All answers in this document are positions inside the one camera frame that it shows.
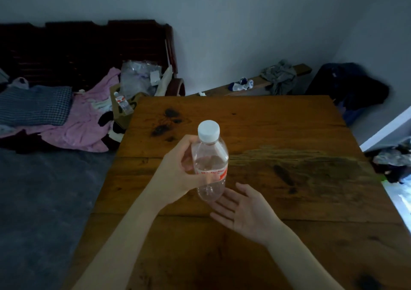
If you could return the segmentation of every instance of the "hand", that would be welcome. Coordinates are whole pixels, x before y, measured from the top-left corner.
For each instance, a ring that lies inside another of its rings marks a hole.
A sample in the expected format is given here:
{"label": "hand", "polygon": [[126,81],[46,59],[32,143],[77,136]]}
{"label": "hand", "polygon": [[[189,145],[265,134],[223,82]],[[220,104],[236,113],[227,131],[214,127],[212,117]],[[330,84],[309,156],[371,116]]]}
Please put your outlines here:
{"label": "hand", "polygon": [[209,203],[223,216],[215,212],[210,216],[229,229],[267,247],[283,223],[263,195],[248,184],[236,183],[235,186],[246,196],[226,188],[225,196],[217,200],[219,204]]}
{"label": "hand", "polygon": [[186,172],[193,169],[191,143],[197,140],[197,136],[184,136],[177,146],[164,156],[145,188],[145,194],[159,209],[180,199],[190,189],[219,181],[218,174],[194,175]]}

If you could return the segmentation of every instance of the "table surface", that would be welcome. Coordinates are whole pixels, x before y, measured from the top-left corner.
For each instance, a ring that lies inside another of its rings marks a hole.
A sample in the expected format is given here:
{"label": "table surface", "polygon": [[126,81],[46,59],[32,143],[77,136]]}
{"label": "table surface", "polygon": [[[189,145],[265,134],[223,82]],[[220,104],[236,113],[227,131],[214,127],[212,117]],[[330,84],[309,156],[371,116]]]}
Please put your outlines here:
{"label": "table surface", "polygon": [[[166,117],[168,108],[180,115]],[[260,191],[343,287],[359,289],[356,282],[365,274],[386,289],[410,289],[408,231],[327,96],[142,98],[64,288],[80,277],[162,157],[206,119],[219,123],[230,153],[226,186],[248,183]],[[169,130],[153,136],[160,125]],[[195,190],[165,207],[127,289],[290,288],[263,247],[209,212]]]}

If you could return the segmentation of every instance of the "small water bottle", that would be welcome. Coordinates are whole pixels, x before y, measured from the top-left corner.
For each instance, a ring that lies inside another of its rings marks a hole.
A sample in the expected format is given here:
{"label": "small water bottle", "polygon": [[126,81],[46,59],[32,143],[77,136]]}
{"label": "small water bottle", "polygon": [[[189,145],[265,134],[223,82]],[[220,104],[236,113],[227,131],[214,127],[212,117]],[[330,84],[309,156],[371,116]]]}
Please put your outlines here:
{"label": "small water bottle", "polygon": [[197,188],[197,192],[204,201],[216,201],[224,192],[229,153],[215,121],[205,120],[200,123],[198,138],[200,140],[191,145],[194,171],[196,174],[218,173],[220,180]]}
{"label": "small water bottle", "polygon": [[114,92],[114,96],[116,97],[118,105],[126,115],[130,115],[134,112],[133,108],[130,106],[129,102],[127,102],[124,95],[119,95],[118,92]]}

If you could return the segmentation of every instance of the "dark wooden headboard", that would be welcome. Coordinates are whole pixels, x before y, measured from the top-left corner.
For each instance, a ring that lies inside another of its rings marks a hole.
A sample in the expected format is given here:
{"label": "dark wooden headboard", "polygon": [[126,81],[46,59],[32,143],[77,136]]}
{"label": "dark wooden headboard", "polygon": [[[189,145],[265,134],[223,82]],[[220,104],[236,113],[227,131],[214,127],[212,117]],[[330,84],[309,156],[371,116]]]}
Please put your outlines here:
{"label": "dark wooden headboard", "polygon": [[172,65],[178,73],[173,29],[155,20],[0,24],[0,68],[31,85],[89,90],[128,59]]}

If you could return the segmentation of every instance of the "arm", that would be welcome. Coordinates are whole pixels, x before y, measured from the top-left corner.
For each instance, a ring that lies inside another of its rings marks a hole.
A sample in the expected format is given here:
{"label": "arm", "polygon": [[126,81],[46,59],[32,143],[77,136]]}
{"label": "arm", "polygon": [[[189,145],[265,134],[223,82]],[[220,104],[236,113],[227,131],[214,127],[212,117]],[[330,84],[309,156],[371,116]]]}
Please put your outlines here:
{"label": "arm", "polygon": [[236,186],[246,195],[225,189],[218,203],[210,203],[219,213],[212,212],[213,219],[265,246],[294,289],[343,289],[259,192],[246,184]]}
{"label": "arm", "polygon": [[158,212],[190,189],[216,182],[215,174],[189,175],[197,136],[185,136],[164,156],[151,181],[97,253],[74,290],[125,289],[148,230]]}

